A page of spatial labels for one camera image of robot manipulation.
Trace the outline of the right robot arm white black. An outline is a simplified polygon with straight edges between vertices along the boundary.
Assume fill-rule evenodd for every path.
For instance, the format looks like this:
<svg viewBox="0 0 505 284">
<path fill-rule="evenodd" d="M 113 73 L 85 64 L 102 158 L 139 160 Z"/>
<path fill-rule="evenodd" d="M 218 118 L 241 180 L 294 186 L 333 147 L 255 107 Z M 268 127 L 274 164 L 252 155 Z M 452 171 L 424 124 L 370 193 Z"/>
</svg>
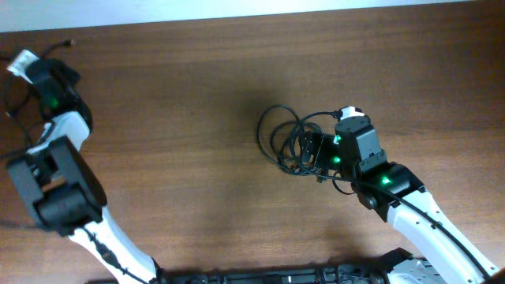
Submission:
<svg viewBox="0 0 505 284">
<path fill-rule="evenodd" d="M 446 283 L 484 283 L 499 273 L 449 220 L 425 184 L 406 166 L 390 162 L 366 115 L 343 116 L 332 135 L 308 131 L 301 166 L 320 179 L 350 183 L 359 202 L 408 239 Z"/>
</svg>

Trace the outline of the black USB cable thick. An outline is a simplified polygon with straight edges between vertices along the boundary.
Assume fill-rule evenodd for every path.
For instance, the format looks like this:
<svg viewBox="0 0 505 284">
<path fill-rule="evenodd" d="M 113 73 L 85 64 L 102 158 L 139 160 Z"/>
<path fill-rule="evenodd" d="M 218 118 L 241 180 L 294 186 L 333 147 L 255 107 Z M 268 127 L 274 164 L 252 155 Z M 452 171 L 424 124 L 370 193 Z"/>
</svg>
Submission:
<svg viewBox="0 0 505 284">
<path fill-rule="evenodd" d="M 269 114 L 277 110 L 288 112 L 290 119 L 274 126 L 265 140 L 262 130 L 264 122 Z M 335 177 L 328 173 L 329 170 L 302 161 L 309 134 L 324 134 L 323 128 L 313 121 L 317 117 L 336 119 L 337 111 L 317 111 L 300 117 L 293 108 L 285 104 L 270 106 L 260 115 L 256 124 L 256 145 L 261 154 L 284 174 L 293 177 L 313 176 L 318 182 L 335 180 Z"/>
</svg>

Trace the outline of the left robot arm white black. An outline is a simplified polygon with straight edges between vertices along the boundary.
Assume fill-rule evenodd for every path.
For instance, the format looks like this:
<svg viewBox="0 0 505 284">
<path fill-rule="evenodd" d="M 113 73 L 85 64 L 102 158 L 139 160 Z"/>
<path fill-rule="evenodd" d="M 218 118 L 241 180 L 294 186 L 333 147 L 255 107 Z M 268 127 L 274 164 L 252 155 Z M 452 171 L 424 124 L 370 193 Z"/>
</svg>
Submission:
<svg viewBox="0 0 505 284">
<path fill-rule="evenodd" d="M 79 74 L 26 50 L 7 69 L 23 77 L 49 111 L 37 143 L 6 165 L 36 227 L 88 250 L 120 283 L 158 283 L 160 268 L 114 221 L 103 187 L 80 155 L 92 114 L 75 89 Z"/>
</svg>

